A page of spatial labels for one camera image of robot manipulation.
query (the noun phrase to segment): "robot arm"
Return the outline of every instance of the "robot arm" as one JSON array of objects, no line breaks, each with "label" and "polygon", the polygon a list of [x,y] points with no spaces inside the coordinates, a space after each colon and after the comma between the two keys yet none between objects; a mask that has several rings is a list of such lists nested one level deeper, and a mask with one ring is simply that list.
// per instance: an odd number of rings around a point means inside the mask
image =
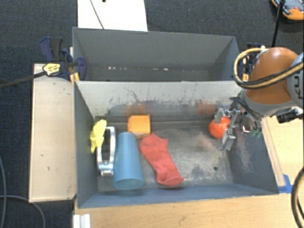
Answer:
[{"label": "robot arm", "polygon": [[[248,70],[243,60],[252,53],[255,64]],[[251,48],[237,57],[233,77],[243,89],[238,97],[231,98],[231,106],[219,108],[215,115],[215,122],[223,115],[231,119],[219,150],[230,150],[236,138],[233,129],[237,127],[259,137],[261,118],[265,116],[276,115],[280,123],[303,117],[294,109],[303,109],[303,53],[297,55],[282,47]]]}]

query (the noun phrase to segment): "dark carpet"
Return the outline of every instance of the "dark carpet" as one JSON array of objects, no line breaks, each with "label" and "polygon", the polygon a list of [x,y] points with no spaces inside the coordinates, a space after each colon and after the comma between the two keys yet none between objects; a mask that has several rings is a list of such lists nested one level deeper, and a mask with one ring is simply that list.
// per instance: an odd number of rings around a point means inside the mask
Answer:
[{"label": "dark carpet", "polygon": [[[248,42],[270,46],[276,12],[269,0],[145,0],[150,31],[231,35],[240,50]],[[0,78],[14,80],[32,73],[44,60],[38,42],[63,37],[72,45],[77,25],[77,0],[0,0]],[[277,46],[303,51],[303,23],[283,19]],[[31,127],[31,82],[0,90],[0,155],[8,194],[27,197]],[[0,195],[3,187],[0,184]],[[48,228],[72,225],[72,202],[40,203]],[[8,201],[6,228],[42,227],[39,213],[20,201]]]}]

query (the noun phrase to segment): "red sock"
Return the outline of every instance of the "red sock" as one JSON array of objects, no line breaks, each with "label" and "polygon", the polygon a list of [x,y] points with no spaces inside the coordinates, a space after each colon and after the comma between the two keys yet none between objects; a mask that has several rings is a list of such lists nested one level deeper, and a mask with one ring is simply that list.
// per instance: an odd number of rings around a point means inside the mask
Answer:
[{"label": "red sock", "polygon": [[177,186],[184,178],[177,170],[167,149],[168,140],[155,134],[143,138],[139,143],[139,149],[156,171],[156,180],[165,186]]}]

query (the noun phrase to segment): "blue cup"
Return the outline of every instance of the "blue cup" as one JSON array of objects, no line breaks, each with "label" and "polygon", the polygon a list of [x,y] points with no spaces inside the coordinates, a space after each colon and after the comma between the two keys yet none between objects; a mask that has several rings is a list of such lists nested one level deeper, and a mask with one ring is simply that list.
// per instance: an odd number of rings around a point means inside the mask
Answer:
[{"label": "blue cup", "polygon": [[120,190],[140,188],[144,183],[142,174],[135,135],[120,133],[117,136],[113,187]]}]

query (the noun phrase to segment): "wooden table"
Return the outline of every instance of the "wooden table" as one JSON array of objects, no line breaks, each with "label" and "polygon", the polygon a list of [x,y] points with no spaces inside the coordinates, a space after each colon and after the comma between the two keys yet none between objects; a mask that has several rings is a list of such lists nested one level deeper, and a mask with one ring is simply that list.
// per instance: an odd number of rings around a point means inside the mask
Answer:
[{"label": "wooden table", "polygon": [[[267,118],[284,174],[293,183],[303,167],[303,121]],[[77,209],[92,228],[296,228],[290,194],[181,203]]]}]

